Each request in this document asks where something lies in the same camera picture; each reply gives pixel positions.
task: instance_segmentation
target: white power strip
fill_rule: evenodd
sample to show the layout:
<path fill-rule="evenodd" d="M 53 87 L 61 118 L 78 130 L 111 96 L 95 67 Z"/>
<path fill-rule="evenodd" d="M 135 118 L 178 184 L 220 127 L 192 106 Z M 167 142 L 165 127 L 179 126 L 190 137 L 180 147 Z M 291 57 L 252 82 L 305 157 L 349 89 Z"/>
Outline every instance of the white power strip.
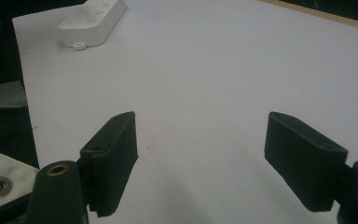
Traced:
<path fill-rule="evenodd" d="M 123 0 L 89 0 L 59 26 L 63 44 L 74 49 L 101 45 L 123 15 Z"/>

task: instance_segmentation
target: metal screw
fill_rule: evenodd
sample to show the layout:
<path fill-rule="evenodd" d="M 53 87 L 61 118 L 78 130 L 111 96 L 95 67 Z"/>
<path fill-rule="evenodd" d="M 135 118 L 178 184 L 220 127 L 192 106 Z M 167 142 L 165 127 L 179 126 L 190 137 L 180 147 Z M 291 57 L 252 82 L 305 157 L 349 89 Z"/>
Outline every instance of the metal screw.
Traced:
<path fill-rule="evenodd" d="M 13 184 L 11 180 L 7 177 L 0 176 L 0 196 L 7 195 L 12 188 Z"/>

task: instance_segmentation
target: power strip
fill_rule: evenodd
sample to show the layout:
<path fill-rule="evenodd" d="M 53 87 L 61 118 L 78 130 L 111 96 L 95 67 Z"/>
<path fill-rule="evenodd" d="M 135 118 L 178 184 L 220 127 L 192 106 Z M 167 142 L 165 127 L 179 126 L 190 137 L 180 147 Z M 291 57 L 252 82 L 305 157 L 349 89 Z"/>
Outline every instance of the power strip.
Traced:
<path fill-rule="evenodd" d="M 103 44 L 126 8 L 123 0 L 87 1 L 58 26 L 63 44 L 74 49 Z"/>

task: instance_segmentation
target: screw hole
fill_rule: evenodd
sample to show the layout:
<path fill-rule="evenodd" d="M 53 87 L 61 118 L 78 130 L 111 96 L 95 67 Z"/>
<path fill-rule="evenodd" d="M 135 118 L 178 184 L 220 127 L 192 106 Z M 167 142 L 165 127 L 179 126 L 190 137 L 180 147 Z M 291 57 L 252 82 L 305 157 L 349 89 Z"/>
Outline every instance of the screw hole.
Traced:
<path fill-rule="evenodd" d="M 0 190 L 3 190 L 3 189 L 5 189 L 5 188 L 7 188 L 7 182 L 5 182 L 5 181 L 0 181 Z"/>
<path fill-rule="evenodd" d="M 66 164 L 59 164 L 48 169 L 49 176 L 56 176 L 65 174 L 69 170 L 69 166 Z"/>

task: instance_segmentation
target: white surface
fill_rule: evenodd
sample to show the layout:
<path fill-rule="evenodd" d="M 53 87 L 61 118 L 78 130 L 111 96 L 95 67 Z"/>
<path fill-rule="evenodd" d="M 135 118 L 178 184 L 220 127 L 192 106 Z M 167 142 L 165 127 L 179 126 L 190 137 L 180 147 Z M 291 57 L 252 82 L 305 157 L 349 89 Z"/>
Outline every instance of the white surface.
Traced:
<path fill-rule="evenodd" d="M 0 154 L 0 176 L 8 178 L 12 189 L 7 195 L 0 195 L 0 206 L 32 192 L 38 169 Z"/>
<path fill-rule="evenodd" d="M 135 111 L 140 159 L 91 223 L 337 223 L 264 159 L 268 114 L 298 117 L 358 161 L 358 29 L 258 1 L 126 0 L 105 44 L 73 51 L 74 8 L 14 20 L 41 166 L 76 160 Z"/>
<path fill-rule="evenodd" d="M 63 44 L 74 49 L 101 45 L 126 8 L 122 0 L 85 2 L 58 26 Z"/>

